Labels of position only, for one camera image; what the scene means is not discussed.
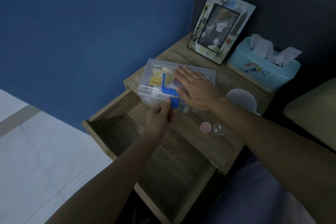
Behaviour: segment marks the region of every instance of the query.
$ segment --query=drawer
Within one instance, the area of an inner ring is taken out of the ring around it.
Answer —
[[[82,124],[115,160],[139,138],[149,108],[128,89]],[[170,126],[134,189],[163,224],[178,224],[215,170],[203,154]]]

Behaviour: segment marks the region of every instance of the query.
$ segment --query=blue wall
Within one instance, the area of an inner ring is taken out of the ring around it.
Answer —
[[[0,89],[76,127],[189,31],[194,0],[0,0]]]

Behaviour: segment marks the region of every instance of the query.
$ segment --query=picture frame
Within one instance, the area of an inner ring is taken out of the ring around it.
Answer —
[[[254,9],[242,0],[206,0],[187,47],[221,65]]]

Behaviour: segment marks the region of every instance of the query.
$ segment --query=dark wall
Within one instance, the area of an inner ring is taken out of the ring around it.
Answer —
[[[81,128],[189,32],[194,0],[0,0],[0,89]]]
[[[206,0],[195,0],[194,29]],[[242,35],[256,33],[275,48],[292,46],[303,51],[301,63],[336,54],[336,0],[244,0],[257,8]]]

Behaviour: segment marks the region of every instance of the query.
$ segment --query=right hand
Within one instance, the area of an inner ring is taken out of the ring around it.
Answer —
[[[174,76],[187,90],[176,87],[181,98],[191,107],[201,111],[210,111],[211,106],[220,98],[216,87],[200,72],[193,72],[187,66],[177,66]]]

